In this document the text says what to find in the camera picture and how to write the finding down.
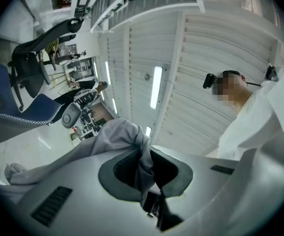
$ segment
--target black vent grille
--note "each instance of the black vent grille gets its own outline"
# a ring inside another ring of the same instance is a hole
[[[31,217],[40,222],[42,225],[49,227],[71,192],[71,189],[59,186],[31,214]]]

